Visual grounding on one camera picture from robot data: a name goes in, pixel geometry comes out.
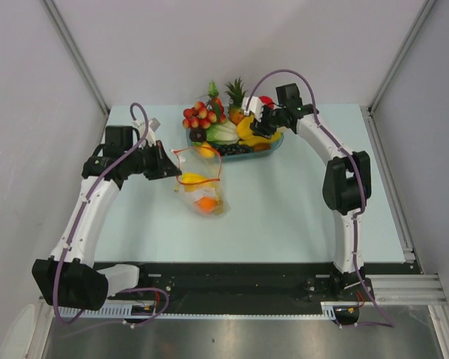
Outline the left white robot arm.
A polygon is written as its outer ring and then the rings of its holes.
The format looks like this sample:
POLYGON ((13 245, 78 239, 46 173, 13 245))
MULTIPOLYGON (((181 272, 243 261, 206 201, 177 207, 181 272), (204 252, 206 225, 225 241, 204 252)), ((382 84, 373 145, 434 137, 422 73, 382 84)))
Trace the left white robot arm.
POLYGON ((126 291, 145 297, 150 280, 134 265, 94 269, 97 242, 106 217, 130 176, 147 180, 177 177, 180 169, 154 138, 153 126, 107 126, 105 140, 84 163, 79 197, 58 244, 31 273, 46 303, 54 308, 98 310, 110 296, 126 291))

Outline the yellow banana bunch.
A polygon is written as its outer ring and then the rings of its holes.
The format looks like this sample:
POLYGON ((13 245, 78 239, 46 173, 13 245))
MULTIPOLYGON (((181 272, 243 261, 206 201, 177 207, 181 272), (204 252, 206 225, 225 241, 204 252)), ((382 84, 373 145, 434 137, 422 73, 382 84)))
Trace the yellow banana bunch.
POLYGON ((181 185, 200 185, 207 181, 207 178, 201 174, 192 172, 183 173, 179 180, 181 185))

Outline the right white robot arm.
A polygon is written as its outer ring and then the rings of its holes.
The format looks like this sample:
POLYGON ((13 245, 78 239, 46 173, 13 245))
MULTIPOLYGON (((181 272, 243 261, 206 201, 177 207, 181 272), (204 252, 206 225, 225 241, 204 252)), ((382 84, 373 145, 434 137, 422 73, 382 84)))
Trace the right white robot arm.
POLYGON ((257 96, 242 101, 242 110, 253 114, 252 133, 270 138, 284 127, 308 142, 326 166, 323 199, 333 212, 336 248, 330 290, 339 300, 347 300, 364 282, 361 255, 361 216, 370 198, 370 156, 345 146, 323 122, 316 100, 305 105, 297 84, 276 88, 278 104, 271 109, 257 96))

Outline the yellow bell pepper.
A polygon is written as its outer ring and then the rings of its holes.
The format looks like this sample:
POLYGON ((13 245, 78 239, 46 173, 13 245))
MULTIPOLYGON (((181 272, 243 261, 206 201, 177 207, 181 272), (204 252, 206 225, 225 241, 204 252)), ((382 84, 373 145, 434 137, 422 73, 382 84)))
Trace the yellow bell pepper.
POLYGON ((251 124, 254 121, 254 115, 244 117, 236 126, 236 133, 239 136, 239 144, 253 147, 257 144, 272 144, 281 138, 281 132, 277 131, 271 138, 264 138, 254 135, 251 130, 251 124))

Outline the orange fruit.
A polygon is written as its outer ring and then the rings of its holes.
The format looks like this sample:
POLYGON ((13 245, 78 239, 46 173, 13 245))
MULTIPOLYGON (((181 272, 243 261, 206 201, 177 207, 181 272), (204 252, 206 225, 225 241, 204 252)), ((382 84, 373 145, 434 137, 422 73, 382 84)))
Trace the orange fruit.
POLYGON ((196 206, 204 213, 212 213, 217 207, 217 200, 214 197, 202 197, 196 201, 196 206))

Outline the clear zip top bag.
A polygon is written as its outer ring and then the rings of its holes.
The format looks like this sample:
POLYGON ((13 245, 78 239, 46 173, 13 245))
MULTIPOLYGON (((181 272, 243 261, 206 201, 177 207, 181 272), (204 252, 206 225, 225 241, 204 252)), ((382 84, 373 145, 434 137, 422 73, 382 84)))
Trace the clear zip top bag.
POLYGON ((207 181, 200 185, 181 185, 181 176, 176 177, 175 193, 186 204, 187 208, 197 215, 208 218, 222 217, 228 210, 225 193, 222 184, 222 157, 216 151, 216 156, 212 159, 205 159, 198 155, 196 146, 172 150, 176 156, 177 166, 183 173, 192 172, 201 174, 207 181), (202 197, 214 197, 217 200, 217 207, 212 213, 204 213, 196 206, 196 201, 202 197))

